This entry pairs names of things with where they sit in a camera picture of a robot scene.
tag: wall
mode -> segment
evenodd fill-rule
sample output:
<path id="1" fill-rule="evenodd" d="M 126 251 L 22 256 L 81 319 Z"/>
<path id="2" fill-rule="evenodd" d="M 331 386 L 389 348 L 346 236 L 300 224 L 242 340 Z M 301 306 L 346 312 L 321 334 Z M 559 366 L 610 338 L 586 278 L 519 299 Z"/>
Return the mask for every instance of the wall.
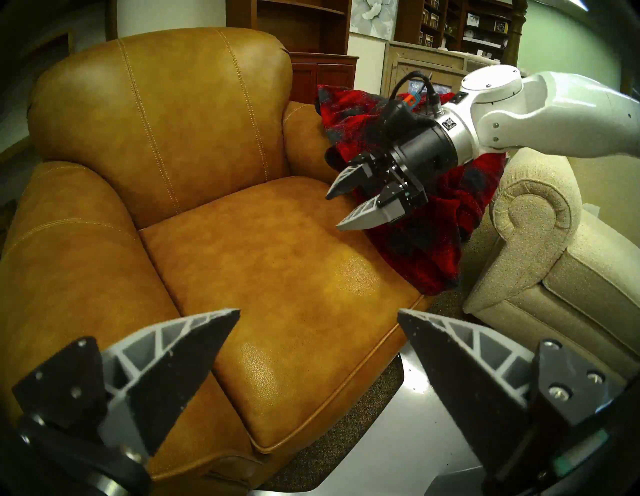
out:
<path id="1" fill-rule="evenodd" d="M 74 52 L 85 50 L 105 41 L 104 3 L 99 2 L 75 10 L 68 15 L 53 19 L 44 29 L 33 36 L 24 47 L 16 47 L 28 52 L 30 48 L 40 45 L 66 31 L 72 32 Z M 27 101 L 28 95 L 37 75 L 68 53 L 66 46 L 59 44 L 24 65 L 16 78 L 3 93 L 0 102 L 0 151 L 5 150 L 16 141 L 28 136 Z M 33 168 L 40 162 L 33 148 L 13 156 L 0 163 L 0 205 L 12 198 L 18 199 L 31 176 Z"/>
<path id="2" fill-rule="evenodd" d="M 558 9 L 529 1 L 518 67 L 581 74 L 620 90 L 621 60 L 592 30 Z"/>
<path id="3" fill-rule="evenodd" d="M 354 89 L 379 95 L 382 66 L 385 62 L 385 41 L 350 33 L 347 54 L 360 57 L 356 66 Z"/>
<path id="4" fill-rule="evenodd" d="M 225 0 L 118 0 L 118 36 L 226 26 Z"/>

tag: armchair seat cushion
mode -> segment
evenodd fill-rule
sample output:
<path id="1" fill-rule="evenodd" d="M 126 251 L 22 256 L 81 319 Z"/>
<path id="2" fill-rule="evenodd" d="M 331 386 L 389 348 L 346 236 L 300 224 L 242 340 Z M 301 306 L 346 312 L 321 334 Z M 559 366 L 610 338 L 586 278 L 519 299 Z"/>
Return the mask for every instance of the armchair seat cushion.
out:
<path id="1" fill-rule="evenodd" d="M 214 375 L 264 453 L 322 435 L 404 343 L 397 310 L 426 306 L 326 190 L 272 180 L 140 232 L 182 315 L 241 309 Z"/>
<path id="2" fill-rule="evenodd" d="M 543 283 L 640 356 L 638 274 L 640 248 L 583 211 L 573 241 Z"/>

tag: tan leather armchair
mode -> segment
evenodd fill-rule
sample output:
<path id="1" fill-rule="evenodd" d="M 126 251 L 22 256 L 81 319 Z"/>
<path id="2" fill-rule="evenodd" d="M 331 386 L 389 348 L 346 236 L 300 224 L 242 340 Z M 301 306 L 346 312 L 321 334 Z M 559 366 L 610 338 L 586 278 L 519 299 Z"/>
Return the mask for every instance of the tan leather armchair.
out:
<path id="1" fill-rule="evenodd" d="M 484 269 L 464 311 L 530 349 L 553 337 L 621 380 L 636 375 L 640 248 L 616 229 L 637 239 L 638 178 L 631 157 L 518 151 L 465 247 L 463 266 L 468 251 Z"/>
<path id="2" fill-rule="evenodd" d="M 1 398 L 82 335 L 106 348 L 180 315 L 241 318 L 148 469 L 157 494 L 242 494 L 341 418 L 428 299 L 324 199 L 313 106 L 278 40 L 178 29 L 80 52 L 38 80 L 44 157 L 0 260 Z"/>

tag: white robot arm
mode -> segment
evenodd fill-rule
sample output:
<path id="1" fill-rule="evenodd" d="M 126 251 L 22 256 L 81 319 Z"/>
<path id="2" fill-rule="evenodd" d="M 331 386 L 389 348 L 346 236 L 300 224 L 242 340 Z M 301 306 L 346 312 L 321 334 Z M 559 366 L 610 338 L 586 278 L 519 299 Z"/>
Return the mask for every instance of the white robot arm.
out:
<path id="1" fill-rule="evenodd" d="M 522 147 L 582 158 L 640 156 L 640 103 L 577 74 L 522 79 L 509 65 L 485 67 L 463 79 L 444 109 L 438 122 L 451 118 L 466 131 L 450 130 L 460 164 Z"/>
<path id="2" fill-rule="evenodd" d="M 570 157 L 640 157 L 640 102 L 577 74 L 540 72 L 523 79 L 509 65 L 476 70 L 430 124 L 419 121 L 419 132 L 406 126 L 398 100 L 389 106 L 381 113 L 383 125 L 398 122 L 408 137 L 395 133 L 386 152 L 356 157 L 337 177 L 327 198 L 371 177 L 386 183 L 338 224 L 340 230 L 402 218 L 424 204 L 434 177 L 485 153 L 529 147 Z"/>

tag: red blanket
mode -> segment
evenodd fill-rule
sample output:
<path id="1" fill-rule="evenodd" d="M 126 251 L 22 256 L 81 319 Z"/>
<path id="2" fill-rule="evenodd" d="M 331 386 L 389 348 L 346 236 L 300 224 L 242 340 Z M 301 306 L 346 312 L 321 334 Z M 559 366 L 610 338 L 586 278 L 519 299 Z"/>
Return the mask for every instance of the red blanket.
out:
<path id="1" fill-rule="evenodd" d="M 406 94 L 398 95 L 403 99 Z M 441 95 L 444 104 L 453 93 Z M 317 87 L 316 110 L 333 143 L 326 155 L 329 165 L 341 171 L 363 151 L 380 145 L 375 126 L 386 99 L 370 93 Z M 425 104 L 423 97 L 413 111 Z M 504 171 L 505 154 L 486 154 L 440 176 L 429 202 L 393 225 L 365 232 L 385 261 L 422 294 L 434 295 L 456 287 L 462 242 L 478 227 Z M 358 203 L 369 199 L 354 190 Z M 419 239 L 420 248 L 411 240 Z"/>

